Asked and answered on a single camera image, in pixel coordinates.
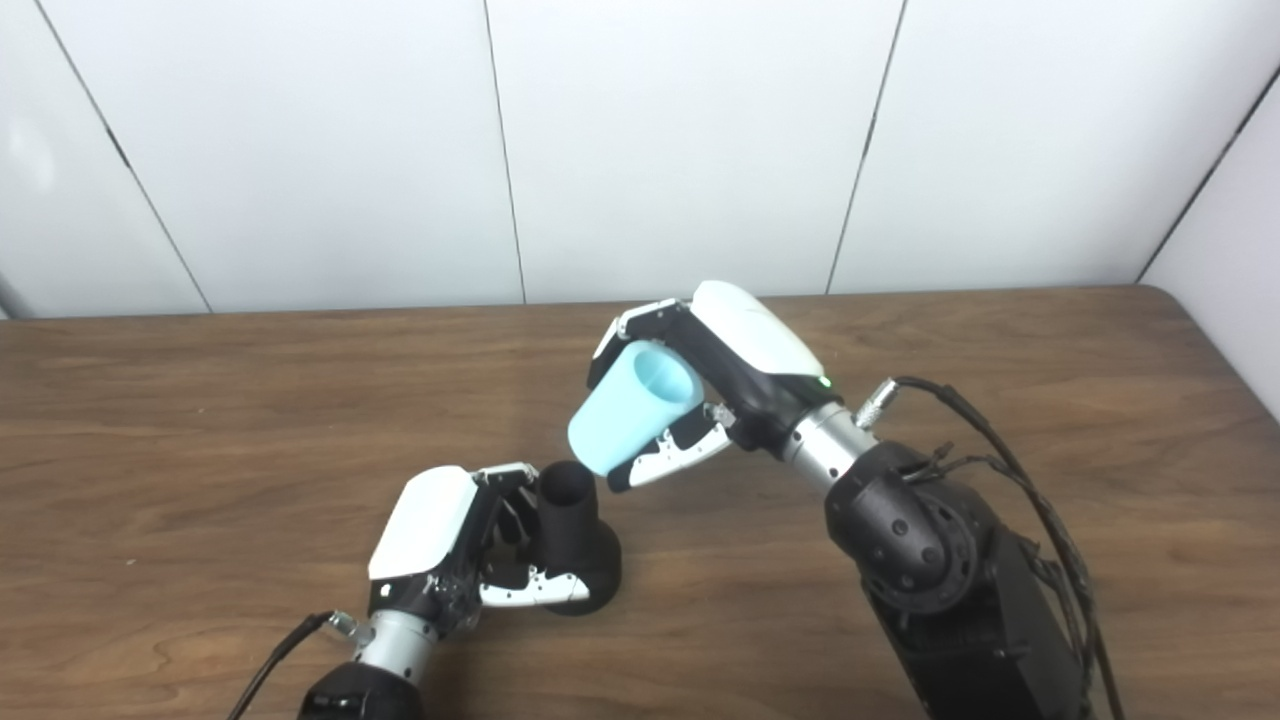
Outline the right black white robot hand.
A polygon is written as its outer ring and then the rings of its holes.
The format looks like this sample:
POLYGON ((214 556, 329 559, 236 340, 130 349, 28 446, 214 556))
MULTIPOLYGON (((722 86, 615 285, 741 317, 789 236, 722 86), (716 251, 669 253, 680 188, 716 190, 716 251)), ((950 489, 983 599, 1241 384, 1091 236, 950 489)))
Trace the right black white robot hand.
POLYGON ((864 439, 814 352, 723 281, 616 316, 591 356, 588 389, 570 447, 617 493, 732 446, 768 452, 827 488, 864 439))

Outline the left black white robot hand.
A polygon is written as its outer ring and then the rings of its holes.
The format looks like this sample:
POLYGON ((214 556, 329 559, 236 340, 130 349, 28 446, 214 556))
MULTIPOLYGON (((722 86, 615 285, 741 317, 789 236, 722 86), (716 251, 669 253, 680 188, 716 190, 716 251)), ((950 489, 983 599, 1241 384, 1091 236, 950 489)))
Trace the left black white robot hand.
POLYGON ((617 591, 614 547, 603 559, 554 547, 562 529, 536 500, 539 471, 508 462, 439 466, 411 478, 367 565, 370 615, 397 611, 445 637, 484 609, 595 612, 617 591))

